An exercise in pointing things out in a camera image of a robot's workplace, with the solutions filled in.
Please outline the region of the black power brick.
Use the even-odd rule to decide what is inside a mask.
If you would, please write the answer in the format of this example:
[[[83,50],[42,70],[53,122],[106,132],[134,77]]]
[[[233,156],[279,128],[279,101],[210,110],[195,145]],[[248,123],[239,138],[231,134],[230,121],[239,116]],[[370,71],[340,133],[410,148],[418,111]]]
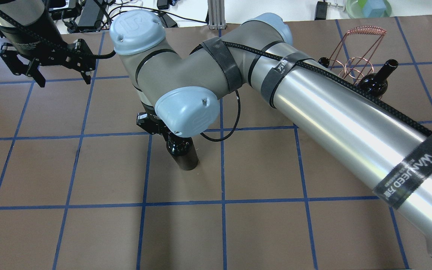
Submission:
[[[80,31],[96,30],[101,27],[105,11],[106,2],[104,0],[86,0],[79,22],[77,22],[78,29]]]

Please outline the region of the black power adapter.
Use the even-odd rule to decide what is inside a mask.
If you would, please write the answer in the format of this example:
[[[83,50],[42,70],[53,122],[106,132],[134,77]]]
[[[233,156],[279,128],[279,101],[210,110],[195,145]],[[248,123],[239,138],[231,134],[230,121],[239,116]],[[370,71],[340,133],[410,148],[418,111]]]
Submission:
[[[314,21],[326,20],[329,4],[326,0],[317,1],[314,11]]]

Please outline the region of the aluminium frame post left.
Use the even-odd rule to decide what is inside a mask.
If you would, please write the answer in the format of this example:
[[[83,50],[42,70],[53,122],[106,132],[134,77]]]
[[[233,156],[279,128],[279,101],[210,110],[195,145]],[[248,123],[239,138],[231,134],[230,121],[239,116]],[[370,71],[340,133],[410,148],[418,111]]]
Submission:
[[[224,0],[208,0],[208,27],[211,30],[226,29]]]

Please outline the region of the brown paper mat blue grid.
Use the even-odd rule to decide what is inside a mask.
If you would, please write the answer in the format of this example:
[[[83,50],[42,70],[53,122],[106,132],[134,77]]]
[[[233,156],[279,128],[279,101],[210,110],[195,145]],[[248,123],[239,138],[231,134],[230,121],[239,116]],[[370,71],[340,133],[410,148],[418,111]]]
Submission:
[[[425,238],[248,85],[181,170],[119,57],[91,84],[0,59],[0,270],[432,270]]]

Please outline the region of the dark wine bottle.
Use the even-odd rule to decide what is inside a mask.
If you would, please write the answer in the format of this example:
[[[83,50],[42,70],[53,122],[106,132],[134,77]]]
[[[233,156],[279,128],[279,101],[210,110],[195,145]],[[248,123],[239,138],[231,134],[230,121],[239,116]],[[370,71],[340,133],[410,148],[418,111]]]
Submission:
[[[381,99],[389,86],[387,79],[397,67],[397,60],[387,60],[378,72],[371,73],[363,77],[362,80],[360,80],[360,82],[357,84],[358,88],[372,97]]]
[[[179,137],[171,133],[166,141],[166,150],[180,169],[190,171],[197,167],[199,159],[191,137]]]

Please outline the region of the dark wine bottle in basket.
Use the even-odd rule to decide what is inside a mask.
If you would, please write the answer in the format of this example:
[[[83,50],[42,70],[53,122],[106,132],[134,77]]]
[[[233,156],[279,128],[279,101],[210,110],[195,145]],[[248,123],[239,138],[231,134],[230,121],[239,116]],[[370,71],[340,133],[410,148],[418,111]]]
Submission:
[[[387,60],[378,72],[371,73],[363,77],[362,80],[360,80],[360,82],[357,84],[358,88],[372,97],[381,99],[389,86],[387,79],[397,67],[397,60]]]

